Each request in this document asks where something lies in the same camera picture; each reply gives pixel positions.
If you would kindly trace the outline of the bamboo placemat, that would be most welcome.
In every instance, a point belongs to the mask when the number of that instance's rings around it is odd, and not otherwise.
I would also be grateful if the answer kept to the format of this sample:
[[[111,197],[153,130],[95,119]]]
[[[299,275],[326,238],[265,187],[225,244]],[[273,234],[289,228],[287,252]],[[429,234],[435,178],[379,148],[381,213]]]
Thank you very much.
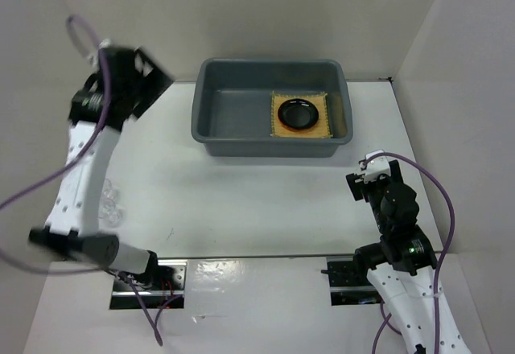
[[[291,133],[277,132],[277,124],[279,122],[277,112],[278,107],[286,100],[302,98],[312,102],[319,110],[319,120],[316,123],[315,130],[307,133]],[[277,92],[271,93],[271,117],[270,117],[271,136],[280,138],[330,138],[332,132],[328,118],[328,104],[326,93],[316,93],[307,95],[281,94]]]

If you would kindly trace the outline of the orange plastic plate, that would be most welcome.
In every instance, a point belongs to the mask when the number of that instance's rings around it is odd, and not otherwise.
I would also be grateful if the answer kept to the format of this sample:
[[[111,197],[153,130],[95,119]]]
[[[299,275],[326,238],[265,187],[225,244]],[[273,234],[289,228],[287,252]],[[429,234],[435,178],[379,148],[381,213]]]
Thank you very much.
[[[314,124],[310,127],[293,127],[285,125],[283,122],[279,121],[277,124],[277,128],[275,129],[277,132],[291,132],[291,133],[307,133],[315,130],[317,124]]]

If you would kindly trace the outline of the black round plate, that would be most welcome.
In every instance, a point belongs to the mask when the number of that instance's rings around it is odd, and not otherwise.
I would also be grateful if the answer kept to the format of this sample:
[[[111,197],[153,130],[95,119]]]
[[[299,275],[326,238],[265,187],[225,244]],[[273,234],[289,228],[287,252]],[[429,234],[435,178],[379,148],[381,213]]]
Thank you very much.
[[[277,112],[278,120],[293,127],[310,127],[319,120],[319,110],[310,101],[294,98],[284,101]]]

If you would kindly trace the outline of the clear plastic cup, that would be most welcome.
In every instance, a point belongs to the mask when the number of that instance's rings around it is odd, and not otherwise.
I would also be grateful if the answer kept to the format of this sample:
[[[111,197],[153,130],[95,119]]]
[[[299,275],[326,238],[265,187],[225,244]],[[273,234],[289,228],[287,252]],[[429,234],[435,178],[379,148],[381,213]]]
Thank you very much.
[[[122,224],[125,213],[120,199],[120,190],[110,179],[105,179],[98,207],[98,218],[105,227],[117,228]]]

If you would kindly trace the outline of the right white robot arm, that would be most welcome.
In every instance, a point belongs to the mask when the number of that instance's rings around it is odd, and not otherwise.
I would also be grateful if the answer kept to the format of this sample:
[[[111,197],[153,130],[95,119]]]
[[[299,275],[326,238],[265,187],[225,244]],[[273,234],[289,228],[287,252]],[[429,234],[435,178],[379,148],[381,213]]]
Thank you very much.
[[[367,154],[346,180],[354,199],[370,205],[381,234],[355,251],[353,277],[378,292],[408,353],[468,353],[439,279],[439,261],[418,225],[417,194],[404,183],[398,161],[381,151]]]

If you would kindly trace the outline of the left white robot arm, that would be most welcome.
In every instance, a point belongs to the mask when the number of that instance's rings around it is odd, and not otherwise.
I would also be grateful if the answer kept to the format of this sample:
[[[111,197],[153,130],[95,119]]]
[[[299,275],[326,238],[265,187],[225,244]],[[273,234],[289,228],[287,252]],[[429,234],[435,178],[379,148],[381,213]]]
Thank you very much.
[[[124,124],[140,118],[174,80],[143,47],[113,45],[101,51],[110,75],[104,125],[87,146],[105,107],[105,82],[101,71],[96,71],[72,98],[68,115],[68,158],[73,160],[80,152],[84,156],[64,174],[50,215],[44,225],[31,229],[28,240],[66,259],[129,277],[148,290],[171,281],[173,269],[160,265],[155,252],[101,231],[98,215],[105,175]]]

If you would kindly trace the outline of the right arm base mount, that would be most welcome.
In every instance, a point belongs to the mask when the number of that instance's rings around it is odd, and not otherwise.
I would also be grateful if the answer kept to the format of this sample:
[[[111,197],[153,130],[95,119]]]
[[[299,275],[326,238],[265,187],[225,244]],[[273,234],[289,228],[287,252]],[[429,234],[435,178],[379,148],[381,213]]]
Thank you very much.
[[[381,297],[375,288],[361,277],[351,256],[330,256],[321,274],[328,279],[331,304],[360,306],[379,304]]]

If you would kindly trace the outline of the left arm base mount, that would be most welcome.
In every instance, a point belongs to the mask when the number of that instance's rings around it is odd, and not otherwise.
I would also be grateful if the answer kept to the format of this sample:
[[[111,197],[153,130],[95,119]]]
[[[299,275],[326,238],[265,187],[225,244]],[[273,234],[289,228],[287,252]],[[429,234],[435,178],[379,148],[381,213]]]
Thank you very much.
[[[183,309],[184,290],[187,276],[187,260],[160,259],[159,265],[166,267],[164,278],[147,285],[139,285],[133,280],[145,306],[158,310],[164,303],[167,309]],[[140,304],[129,284],[119,278],[113,280],[110,310],[137,310]]]

